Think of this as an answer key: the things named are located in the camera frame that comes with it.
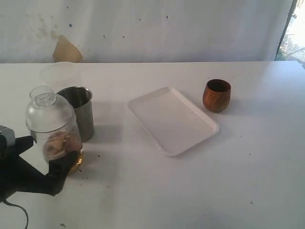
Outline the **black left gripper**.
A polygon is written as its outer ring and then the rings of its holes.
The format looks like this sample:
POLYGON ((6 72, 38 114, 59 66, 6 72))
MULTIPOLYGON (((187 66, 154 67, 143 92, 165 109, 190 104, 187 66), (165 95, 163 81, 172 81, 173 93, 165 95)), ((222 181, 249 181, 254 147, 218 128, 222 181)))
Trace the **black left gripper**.
POLYGON ((15 139, 15 145, 0 151, 0 199, 6 200, 16 192, 39 193, 55 196, 77 161, 78 152, 71 151, 49 162, 45 176, 19 155, 33 147, 32 136, 15 139))

